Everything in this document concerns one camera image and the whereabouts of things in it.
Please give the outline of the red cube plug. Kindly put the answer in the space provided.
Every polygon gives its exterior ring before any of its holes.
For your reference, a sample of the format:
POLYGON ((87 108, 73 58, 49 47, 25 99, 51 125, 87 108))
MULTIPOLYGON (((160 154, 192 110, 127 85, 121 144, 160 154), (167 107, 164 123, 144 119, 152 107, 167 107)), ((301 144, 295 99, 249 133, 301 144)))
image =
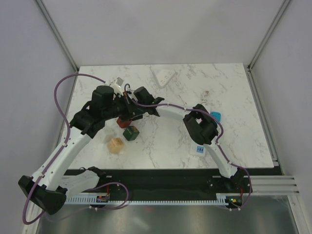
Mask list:
POLYGON ((119 126, 121 129, 125 129, 125 128, 129 127, 131 123, 132 123, 131 120, 122 121, 121 118, 118 118, 118 119, 117 119, 117 124, 118 124, 118 126, 119 126))

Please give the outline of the green cube plug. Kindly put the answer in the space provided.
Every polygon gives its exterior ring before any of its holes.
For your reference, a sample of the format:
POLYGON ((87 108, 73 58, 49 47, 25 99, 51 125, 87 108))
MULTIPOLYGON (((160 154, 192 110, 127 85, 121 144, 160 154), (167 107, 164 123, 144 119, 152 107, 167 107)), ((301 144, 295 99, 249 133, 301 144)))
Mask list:
POLYGON ((123 132, 123 136, 127 141, 135 140, 138 137, 138 135, 139 130, 135 126, 129 126, 123 132))

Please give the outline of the beige cube plug dragon print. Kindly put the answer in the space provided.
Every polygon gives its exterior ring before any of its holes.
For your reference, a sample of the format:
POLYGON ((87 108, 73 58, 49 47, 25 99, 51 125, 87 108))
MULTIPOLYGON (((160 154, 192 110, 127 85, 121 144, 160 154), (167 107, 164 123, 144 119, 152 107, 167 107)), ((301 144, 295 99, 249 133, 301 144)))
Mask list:
POLYGON ((124 143, 121 138, 112 138, 107 144, 108 150, 112 154, 119 154, 124 148, 124 143))

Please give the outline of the white triangular power strip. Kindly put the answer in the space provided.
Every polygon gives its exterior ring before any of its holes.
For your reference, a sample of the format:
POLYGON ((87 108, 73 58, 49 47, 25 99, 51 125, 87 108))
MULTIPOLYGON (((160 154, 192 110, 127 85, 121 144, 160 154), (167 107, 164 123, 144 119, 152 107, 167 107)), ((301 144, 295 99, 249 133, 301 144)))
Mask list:
POLYGON ((152 72, 156 84, 160 89, 163 89, 169 83, 169 81, 176 76, 176 71, 169 69, 154 70, 152 72))

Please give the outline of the white long power strip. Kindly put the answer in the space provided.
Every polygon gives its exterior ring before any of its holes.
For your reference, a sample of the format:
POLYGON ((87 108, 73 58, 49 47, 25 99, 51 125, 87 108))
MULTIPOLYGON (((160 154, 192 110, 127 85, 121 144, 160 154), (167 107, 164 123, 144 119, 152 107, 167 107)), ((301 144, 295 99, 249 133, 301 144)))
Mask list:
POLYGON ((191 145, 190 155, 204 157, 206 155, 206 149, 202 145, 191 145))

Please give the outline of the blue small adapter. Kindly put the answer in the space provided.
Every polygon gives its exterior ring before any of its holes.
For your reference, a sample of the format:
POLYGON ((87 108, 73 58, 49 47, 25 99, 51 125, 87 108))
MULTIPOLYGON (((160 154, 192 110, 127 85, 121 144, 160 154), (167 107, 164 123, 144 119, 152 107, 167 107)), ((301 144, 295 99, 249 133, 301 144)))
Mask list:
POLYGON ((221 117, 222 117, 222 115, 221 115, 221 113, 220 112, 214 112, 214 111, 212 111, 212 112, 210 112, 210 114, 217 120, 217 121, 221 121, 221 117))

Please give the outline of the white cube plug tiger print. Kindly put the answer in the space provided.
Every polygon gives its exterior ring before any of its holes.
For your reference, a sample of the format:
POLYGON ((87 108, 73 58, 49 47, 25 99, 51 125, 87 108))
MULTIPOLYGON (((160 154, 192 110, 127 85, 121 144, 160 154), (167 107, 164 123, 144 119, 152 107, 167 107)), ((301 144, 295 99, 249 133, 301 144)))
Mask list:
POLYGON ((103 137, 103 142, 109 142, 111 139, 113 139, 115 137, 115 133, 105 133, 104 137, 103 137))

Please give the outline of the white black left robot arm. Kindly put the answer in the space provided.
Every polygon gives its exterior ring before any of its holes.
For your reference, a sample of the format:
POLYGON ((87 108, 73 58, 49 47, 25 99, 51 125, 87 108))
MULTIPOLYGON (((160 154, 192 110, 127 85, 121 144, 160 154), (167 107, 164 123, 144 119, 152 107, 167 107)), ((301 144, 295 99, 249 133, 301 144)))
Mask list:
POLYGON ((54 215, 70 197, 89 189, 105 190, 107 180, 96 167, 70 179, 64 179, 63 175, 79 152, 104 128, 106 121, 117 117, 130 120, 134 116, 131 108, 132 101, 126 92, 116 94, 110 86, 97 87, 92 99, 66 123, 63 142, 31 176, 23 175, 19 179, 26 203, 33 202, 45 213, 54 215))

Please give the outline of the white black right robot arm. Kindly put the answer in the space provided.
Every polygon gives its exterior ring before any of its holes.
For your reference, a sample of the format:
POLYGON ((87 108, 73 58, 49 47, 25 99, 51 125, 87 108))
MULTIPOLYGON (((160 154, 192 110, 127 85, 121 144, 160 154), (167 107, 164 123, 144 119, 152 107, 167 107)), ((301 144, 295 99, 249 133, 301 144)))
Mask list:
POLYGON ((140 87, 133 91, 129 84, 124 86, 124 94, 128 102, 132 101, 133 105, 144 113, 182 121, 192 141, 198 146, 202 146, 216 163, 223 186, 227 191, 234 192, 244 186, 246 170, 233 164, 226 156, 218 142, 224 129, 203 105, 198 104, 193 108, 185 108, 165 103, 163 98, 153 98, 146 88, 140 87))

